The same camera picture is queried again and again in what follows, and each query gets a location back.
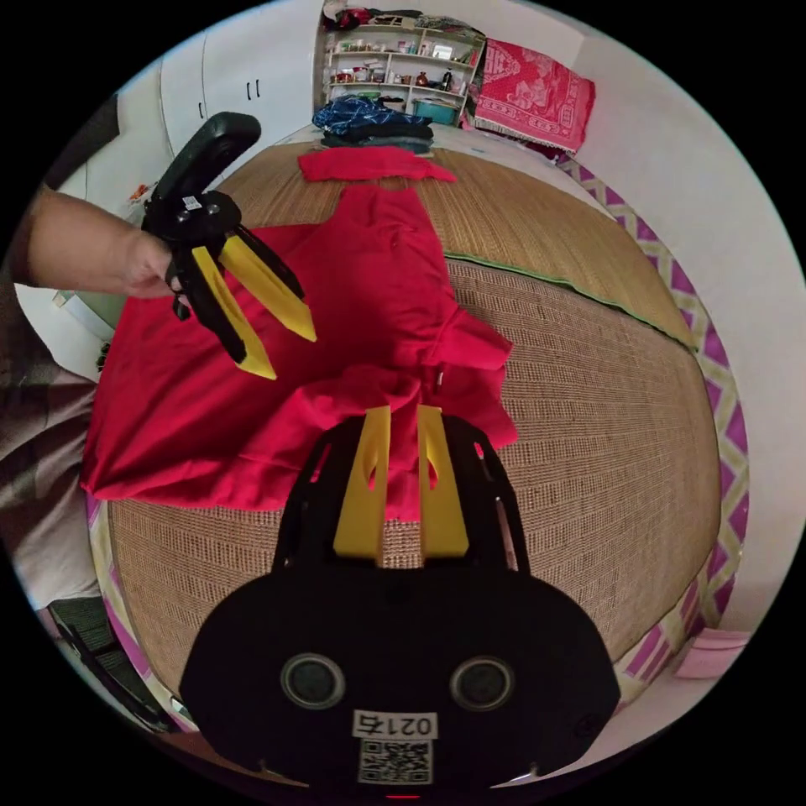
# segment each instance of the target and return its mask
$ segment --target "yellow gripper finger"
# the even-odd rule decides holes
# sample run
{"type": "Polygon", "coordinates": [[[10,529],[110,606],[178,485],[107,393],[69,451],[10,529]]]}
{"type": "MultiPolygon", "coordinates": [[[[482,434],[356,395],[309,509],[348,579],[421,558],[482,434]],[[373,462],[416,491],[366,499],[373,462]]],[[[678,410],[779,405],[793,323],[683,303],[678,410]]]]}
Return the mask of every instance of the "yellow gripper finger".
{"type": "Polygon", "coordinates": [[[442,410],[417,407],[420,443],[420,550],[427,559],[464,557],[469,548],[442,410]]]}
{"type": "Polygon", "coordinates": [[[333,551],[339,557],[383,562],[391,409],[368,409],[338,519],[333,551]]]}
{"type": "Polygon", "coordinates": [[[266,355],[263,343],[249,322],[247,322],[232,292],[227,288],[227,284],[218,271],[215,260],[212,259],[212,256],[207,251],[207,247],[197,246],[192,250],[192,254],[218,305],[224,311],[225,316],[246,347],[246,358],[238,366],[246,372],[260,375],[269,380],[276,380],[277,373],[269,361],[269,356],[266,355]]]}
{"type": "Polygon", "coordinates": [[[238,235],[230,235],[218,258],[278,322],[309,342],[317,340],[311,311],[238,235]]]}

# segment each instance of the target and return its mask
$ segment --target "folded red cloth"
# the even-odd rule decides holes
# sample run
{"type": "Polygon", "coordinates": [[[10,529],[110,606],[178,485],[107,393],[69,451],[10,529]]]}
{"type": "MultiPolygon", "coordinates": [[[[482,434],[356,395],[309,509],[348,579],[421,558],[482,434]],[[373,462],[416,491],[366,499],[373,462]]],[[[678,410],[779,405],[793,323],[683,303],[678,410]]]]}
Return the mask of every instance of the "folded red cloth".
{"type": "Polygon", "coordinates": [[[360,149],[334,148],[302,154],[297,159],[302,175],[309,182],[326,179],[382,179],[384,176],[404,176],[406,179],[431,177],[446,182],[456,181],[449,170],[394,145],[368,145],[360,149]]]}

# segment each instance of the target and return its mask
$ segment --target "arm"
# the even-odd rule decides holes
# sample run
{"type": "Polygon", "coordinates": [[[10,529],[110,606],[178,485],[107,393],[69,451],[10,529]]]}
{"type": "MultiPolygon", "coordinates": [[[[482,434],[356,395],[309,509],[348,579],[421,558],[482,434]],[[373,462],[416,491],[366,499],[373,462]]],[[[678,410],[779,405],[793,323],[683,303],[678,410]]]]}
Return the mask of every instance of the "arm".
{"type": "Polygon", "coordinates": [[[43,188],[15,241],[10,257],[18,283],[140,297],[171,293],[165,245],[88,201],[43,188]]]}

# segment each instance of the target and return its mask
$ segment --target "camera lens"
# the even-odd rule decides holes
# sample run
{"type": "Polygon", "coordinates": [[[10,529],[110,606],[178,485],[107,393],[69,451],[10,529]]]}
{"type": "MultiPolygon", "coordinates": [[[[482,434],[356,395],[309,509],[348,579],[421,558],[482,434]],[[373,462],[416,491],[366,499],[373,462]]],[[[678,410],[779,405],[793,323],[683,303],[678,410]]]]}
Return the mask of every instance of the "camera lens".
{"type": "Polygon", "coordinates": [[[512,672],[491,657],[476,657],[463,663],[451,677],[451,695],[457,704],[471,711],[490,711],[510,696],[512,672]]]}
{"type": "Polygon", "coordinates": [[[344,695],[344,675],[323,655],[297,655],[284,666],[280,683],[285,696],[308,709],[331,708],[344,695]]]}

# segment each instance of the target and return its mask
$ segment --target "red shirt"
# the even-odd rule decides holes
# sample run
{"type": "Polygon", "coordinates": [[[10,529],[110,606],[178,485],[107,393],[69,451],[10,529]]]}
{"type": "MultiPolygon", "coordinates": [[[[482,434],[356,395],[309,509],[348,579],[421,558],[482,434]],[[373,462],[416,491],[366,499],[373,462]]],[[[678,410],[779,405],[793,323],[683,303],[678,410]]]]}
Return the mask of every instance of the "red shirt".
{"type": "Polygon", "coordinates": [[[318,340],[285,330],[228,275],[271,381],[169,300],[129,300],[86,440],[82,483],[97,498],[277,509],[324,430],[390,404],[387,516],[418,520],[418,403],[466,418],[494,447],[515,441],[500,403],[511,344],[456,304],[414,190],[349,186],[323,224],[255,234],[299,278],[318,340]]]}
{"type": "Polygon", "coordinates": [[[301,154],[297,157],[297,162],[302,175],[309,182],[326,179],[381,179],[384,176],[404,176],[407,179],[430,177],[446,182],[456,181],[456,177],[447,168],[394,145],[328,149],[313,154],[301,154]]]}

